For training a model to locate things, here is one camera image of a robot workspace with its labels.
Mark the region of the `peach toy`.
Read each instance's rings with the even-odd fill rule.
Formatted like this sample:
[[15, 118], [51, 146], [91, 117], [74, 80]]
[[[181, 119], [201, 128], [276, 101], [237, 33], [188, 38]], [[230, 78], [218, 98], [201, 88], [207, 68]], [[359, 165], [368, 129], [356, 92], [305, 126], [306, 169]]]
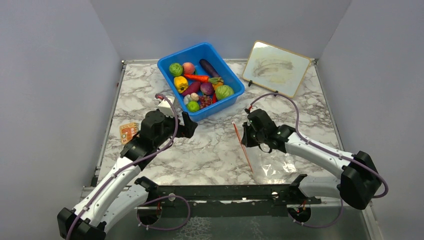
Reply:
[[191, 62], [184, 62], [182, 68], [184, 74], [193, 75], [196, 72], [196, 67]]

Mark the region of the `green artichoke toy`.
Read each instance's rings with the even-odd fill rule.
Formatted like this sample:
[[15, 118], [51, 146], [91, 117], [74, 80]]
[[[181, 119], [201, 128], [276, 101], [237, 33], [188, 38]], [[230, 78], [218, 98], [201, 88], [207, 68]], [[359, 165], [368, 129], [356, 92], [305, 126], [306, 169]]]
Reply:
[[179, 63], [172, 63], [168, 67], [168, 70], [173, 77], [179, 77], [179, 76], [183, 75], [183, 73], [184, 73], [184, 68]]

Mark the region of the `clear zip bag orange zipper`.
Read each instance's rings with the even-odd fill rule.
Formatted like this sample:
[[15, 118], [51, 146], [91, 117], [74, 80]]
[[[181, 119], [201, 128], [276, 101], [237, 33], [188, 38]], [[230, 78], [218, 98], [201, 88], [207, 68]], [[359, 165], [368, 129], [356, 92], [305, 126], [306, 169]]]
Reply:
[[238, 141], [241, 159], [248, 166], [252, 178], [259, 184], [289, 184], [301, 172], [296, 168], [294, 158], [287, 153], [270, 149], [262, 144], [260, 147], [246, 147], [242, 144], [242, 134], [235, 122], [231, 123]]

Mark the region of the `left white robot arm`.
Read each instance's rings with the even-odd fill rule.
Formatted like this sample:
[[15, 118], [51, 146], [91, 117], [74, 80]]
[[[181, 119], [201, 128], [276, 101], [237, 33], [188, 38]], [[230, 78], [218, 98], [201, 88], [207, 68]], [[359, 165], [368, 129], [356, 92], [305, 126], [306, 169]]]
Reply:
[[189, 139], [194, 135], [198, 124], [187, 112], [182, 113], [182, 118], [180, 124], [177, 115], [166, 116], [159, 109], [149, 111], [106, 177], [80, 203], [58, 213], [60, 236], [66, 240], [103, 240], [133, 208], [167, 199], [159, 195], [159, 186], [147, 177], [137, 179], [127, 193], [122, 191], [175, 138]]

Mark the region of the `purple eggplant toy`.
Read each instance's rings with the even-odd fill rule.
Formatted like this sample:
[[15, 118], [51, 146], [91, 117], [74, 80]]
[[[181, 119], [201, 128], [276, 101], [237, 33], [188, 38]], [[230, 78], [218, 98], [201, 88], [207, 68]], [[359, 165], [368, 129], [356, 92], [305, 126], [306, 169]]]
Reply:
[[220, 75], [215, 70], [215, 68], [206, 59], [200, 59], [199, 64], [203, 68], [203, 70], [208, 75], [210, 75], [212, 78], [219, 78], [220, 77]]

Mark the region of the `blue plastic bin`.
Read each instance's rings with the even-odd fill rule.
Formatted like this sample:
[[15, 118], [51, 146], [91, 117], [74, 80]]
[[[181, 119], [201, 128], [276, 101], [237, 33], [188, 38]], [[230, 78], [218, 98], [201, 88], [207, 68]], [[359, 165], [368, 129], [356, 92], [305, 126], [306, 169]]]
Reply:
[[245, 87], [209, 43], [161, 58], [157, 66], [191, 120], [198, 122], [233, 105]]

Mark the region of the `orange card tile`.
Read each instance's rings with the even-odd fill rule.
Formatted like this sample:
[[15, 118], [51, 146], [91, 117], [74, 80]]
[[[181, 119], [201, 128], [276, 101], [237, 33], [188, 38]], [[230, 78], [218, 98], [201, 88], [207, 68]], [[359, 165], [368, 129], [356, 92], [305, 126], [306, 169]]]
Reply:
[[122, 145], [128, 143], [133, 136], [139, 131], [139, 124], [130, 122], [119, 127], [120, 142]]

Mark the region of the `green lime toy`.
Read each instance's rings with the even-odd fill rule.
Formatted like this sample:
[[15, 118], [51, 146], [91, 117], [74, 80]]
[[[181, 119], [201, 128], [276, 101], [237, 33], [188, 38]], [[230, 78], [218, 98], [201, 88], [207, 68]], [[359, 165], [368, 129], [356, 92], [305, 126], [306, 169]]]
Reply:
[[200, 110], [200, 105], [196, 101], [189, 101], [186, 105], [186, 108], [189, 112], [195, 113]]

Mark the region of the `purple onion toy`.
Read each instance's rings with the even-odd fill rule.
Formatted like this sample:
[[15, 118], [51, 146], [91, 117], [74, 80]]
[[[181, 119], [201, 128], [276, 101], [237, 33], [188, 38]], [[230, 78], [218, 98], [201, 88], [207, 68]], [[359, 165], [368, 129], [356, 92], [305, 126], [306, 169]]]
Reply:
[[205, 82], [202, 83], [200, 85], [200, 91], [203, 93], [203, 95], [205, 96], [210, 96], [213, 95], [215, 93], [215, 89], [212, 83], [210, 82]]

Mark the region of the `yellow bell pepper toy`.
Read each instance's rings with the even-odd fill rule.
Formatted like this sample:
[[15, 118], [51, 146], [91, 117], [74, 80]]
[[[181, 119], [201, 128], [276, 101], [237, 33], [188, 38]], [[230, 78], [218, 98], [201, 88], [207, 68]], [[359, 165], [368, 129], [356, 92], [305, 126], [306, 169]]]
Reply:
[[184, 76], [175, 77], [173, 84], [179, 94], [182, 94], [189, 87], [189, 82]]

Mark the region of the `red chili toy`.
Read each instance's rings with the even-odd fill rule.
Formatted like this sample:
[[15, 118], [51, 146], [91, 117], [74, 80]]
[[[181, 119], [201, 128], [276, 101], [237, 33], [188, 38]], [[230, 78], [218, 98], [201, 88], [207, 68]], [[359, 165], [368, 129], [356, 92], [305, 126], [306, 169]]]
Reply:
[[214, 94], [212, 95], [212, 103], [213, 103], [213, 104], [215, 104], [217, 101], [218, 101], [218, 100], [217, 100], [216, 94], [214, 93]]

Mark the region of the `orange carrot toy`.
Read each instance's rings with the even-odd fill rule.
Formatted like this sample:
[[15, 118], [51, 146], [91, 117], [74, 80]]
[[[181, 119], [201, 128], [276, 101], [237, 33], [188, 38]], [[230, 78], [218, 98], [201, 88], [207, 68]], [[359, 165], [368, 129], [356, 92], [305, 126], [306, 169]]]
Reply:
[[224, 82], [224, 80], [221, 77], [209, 77], [207, 75], [195, 75], [195, 74], [184, 74], [183, 76], [186, 79], [200, 82], [200, 83], [218, 84], [218, 83]]

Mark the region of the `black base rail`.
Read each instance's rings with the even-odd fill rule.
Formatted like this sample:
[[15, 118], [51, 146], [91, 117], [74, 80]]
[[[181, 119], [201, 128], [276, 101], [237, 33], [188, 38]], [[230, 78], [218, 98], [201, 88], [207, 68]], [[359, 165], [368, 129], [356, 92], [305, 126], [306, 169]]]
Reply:
[[142, 220], [159, 218], [286, 217], [289, 208], [319, 205], [289, 184], [160, 185], [136, 208]]

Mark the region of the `green cabbage toy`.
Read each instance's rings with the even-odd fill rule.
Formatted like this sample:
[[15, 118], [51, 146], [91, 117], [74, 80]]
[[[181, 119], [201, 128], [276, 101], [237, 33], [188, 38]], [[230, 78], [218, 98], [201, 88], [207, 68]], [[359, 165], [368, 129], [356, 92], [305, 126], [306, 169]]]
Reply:
[[229, 85], [221, 85], [215, 89], [215, 96], [218, 101], [228, 98], [234, 93], [234, 90]]

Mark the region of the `white garlic toy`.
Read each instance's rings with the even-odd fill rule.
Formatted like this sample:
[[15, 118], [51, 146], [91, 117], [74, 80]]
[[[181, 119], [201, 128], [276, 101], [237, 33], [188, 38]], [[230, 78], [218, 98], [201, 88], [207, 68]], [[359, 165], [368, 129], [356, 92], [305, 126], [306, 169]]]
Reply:
[[199, 95], [197, 93], [191, 93], [191, 94], [187, 94], [184, 98], [183, 98], [183, 103], [184, 105], [188, 105], [189, 102], [198, 102], [199, 101]]

